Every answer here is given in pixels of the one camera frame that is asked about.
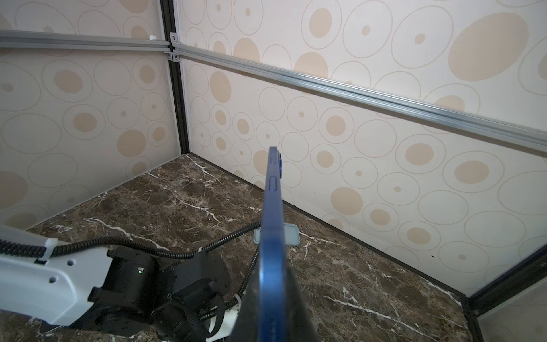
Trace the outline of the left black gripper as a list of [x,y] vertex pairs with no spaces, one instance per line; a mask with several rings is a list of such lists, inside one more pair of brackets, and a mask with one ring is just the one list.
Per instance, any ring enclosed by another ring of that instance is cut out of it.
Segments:
[[71,329],[130,337],[153,328],[164,341],[205,341],[224,319],[231,280],[212,253],[162,262],[148,253],[117,247],[104,284],[92,289],[92,306]]

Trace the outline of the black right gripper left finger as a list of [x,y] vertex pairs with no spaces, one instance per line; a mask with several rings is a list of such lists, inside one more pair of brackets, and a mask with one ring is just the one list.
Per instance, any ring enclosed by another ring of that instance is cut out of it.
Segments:
[[228,341],[259,341],[260,266],[261,262],[258,261],[249,279],[241,310]]

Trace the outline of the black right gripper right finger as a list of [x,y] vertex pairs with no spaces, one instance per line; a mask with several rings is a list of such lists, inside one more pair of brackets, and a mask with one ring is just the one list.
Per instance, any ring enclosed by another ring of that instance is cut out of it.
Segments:
[[288,266],[285,271],[286,340],[288,342],[317,342],[319,335],[303,300],[296,275]]

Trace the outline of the dark blue phone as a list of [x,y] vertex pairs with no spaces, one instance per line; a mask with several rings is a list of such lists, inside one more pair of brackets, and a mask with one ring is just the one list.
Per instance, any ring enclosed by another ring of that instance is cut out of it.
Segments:
[[260,236],[259,340],[286,340],[286,243],[281,196],[282,161],[269,148]]

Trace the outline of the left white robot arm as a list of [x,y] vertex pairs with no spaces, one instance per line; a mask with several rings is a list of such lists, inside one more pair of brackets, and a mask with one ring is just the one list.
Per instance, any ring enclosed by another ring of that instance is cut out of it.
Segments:
[[123,237],[65,243],[1,227],[1,308],[70,328],[130,337],[154,329],[163,341],[218,341],[236,323],[224,301],[220,257],[176,256]]

